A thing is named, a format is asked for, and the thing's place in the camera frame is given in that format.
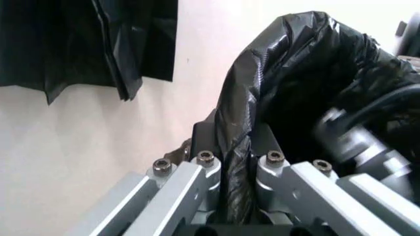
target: black trash bag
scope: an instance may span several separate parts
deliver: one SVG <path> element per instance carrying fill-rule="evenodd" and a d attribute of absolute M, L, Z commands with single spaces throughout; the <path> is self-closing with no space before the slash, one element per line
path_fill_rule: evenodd
<path fill-rule="evenodd" d="M 178 0 L 0 0 L 0 86 L 45 91 L 172 80 Z"/>
<path fill-rule="evenodd" d="M 235 60 L 218 101 L 215 128 L 223 154 L 226 222 L 246 223 L 252 212 L 249 179 L 255 177 L 248 176 L 247 161 L 250 133 L 257 123 L 270 125 L 288 160 L 316 159 L 323 151 L 311 131 L 329 108 L 353 112 L 419 82 L 420 75 L 408 62 L 326 13 L 277 18 Z M 405 119 L 420 118 L 419 113 L 404 114 Z M 382 116 L 376 130 L 390 133 L 391 117 Z"/>

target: bolt head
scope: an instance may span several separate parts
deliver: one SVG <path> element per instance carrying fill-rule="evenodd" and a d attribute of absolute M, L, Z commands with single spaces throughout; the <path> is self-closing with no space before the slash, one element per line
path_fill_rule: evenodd
<path fill-rule="evenodd" d="M 284 154 L 280 151 L 271 150 L 267 153 L 266 163 L 272 167 L 280 167 L 285 160 Z"/>
<path fill-rule="evenodd" d="M 204 168 L 211 167 L 214 164 L 214 155 L 211 151 L 201 151 L 197 154 L 197 164 Z"/>
<path fill-rule="evenodd" d="M 328 161 L 314 160 L 313 166 L 324 174 L 329 174 L 332 171 L 332 165 Z"/>
<path fill-rule="evenodd" d="M 153 162 L 153 173 L 156 176 L 164 177 L 171 173 L 172 163 L 169 159 L 161 158 Z"/>

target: machine part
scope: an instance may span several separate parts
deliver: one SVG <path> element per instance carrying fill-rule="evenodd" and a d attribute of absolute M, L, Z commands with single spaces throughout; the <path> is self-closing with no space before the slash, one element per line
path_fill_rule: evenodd
<path fill-rule="evenodd" d="M 197 154 L 197 164 L 208 168 L 214 164 L 214 155 L 213 152 L 204 150 Z"/>
<path fill-rule="evenodd" d="M 357 173 L 367 173 L 409 199 L 412 191 L 405 176 L 410 172 L 409 162 L 396 150 L 389 150 L 360 125 L 342 130 L 340 119 L 345 115 L 343 110 L 330 109 L 315 127 L 316 138 L 336 162 L 344 163 L 353 159 Z"/>
<path fill-rule="evenodd" d="M 187 161 L 191 161 L 203 150 L 211 151 L 214 156 L 221 156 L 214 126 L 214 113 L 215 110 L 211 112 L 205 121 L 194 124 L 191 136 L 191 149 Z"/>
<path fill-rule="evenodd" d="M 149 177 L 128 173 L 65 235 L 120 235 L 157 191 Z"/>
<path fill-rule="evenodd" d="M 207 190 L 203 167 L 182 162 L 124 235 L 171 236 L 191 222 Z"/>
<path fill-rule="evenodd" d="M 343 177 L 337 185 L 401 235 L 420 235 L 420 208 L 371 176 Z"/>
<path fill-rule="evenodd" d="M 332 171 L 332 165 L 328 161 L 317 159 L 314 160 L 312 164 L 318 171 L 322 172 L 325 175 L 329 175 Z"/>
<path fill-rule="evenodd" d="M 399 235 L 308 162 L 267 177 L 268 186 L 303 224 L 326 222 L 340 236 Z"/>
<path fill-rule="evenodd" d="M 266 215 L 273 224 L 291 224 L 291 221 L 286 216 L 286 213 L 290 213 L 289 208 L 275 191 L 269 187 L 270 177 L 280 177 L 287 166 L 290 166 L 290 163 L 284 159 L 284 156 L 281 165 L 278 167 L 274 167 L 268 162 L 267 155 L 262 156 L 258 160 L 256 178 L 257 204 L 260 212 Z"/>
<path fill-rule="evenodd" d="M 169 159 L 161 158 L 153 162 L 152 167 L 147 170 L 146 175 L 155 180 L 157 187 L 160 189 L 176 169 L 177 166 L 171 163 Z"/>
<path fill-rule="evenodd" d="M 271 150 L 266 155 L 266 163 L 271 167 L 282 166 L 284 159 L 284 154 L 280 151 Z"/>
<path fill-rule="evenodd" d="M 191 160 L 191 163 L 198 165 L 201 163 L 200 157 L 194 157 Z M 208 190 L 198 208 L 196 215 L 191 221 L 192 224 L 205 224 L 210 215 L 213 214 L 216 210 L 220 195 L 221 169 L 222 164 L 220 160 L 213 156 L 213 164 L 205 168 L 207 181 L 206 186 L 208 187 Z"/>
<path fill-rule="evenodd" d="M 339 179 L 337 173 L 332 169 L 332 165 L 328 161 L 317 159 L 317 160 L 314 160 L 312 164 L 318 171 L 323 173 L 332 181 L 335 182 L 337 181 L 337 179 Z"/>
<path fill-rule="evenodd" d="M 153 162 L 153 174 L 159 177 L 168 176 L 172 172 L 171 161 L 168 159 L 157 159 Z"/>

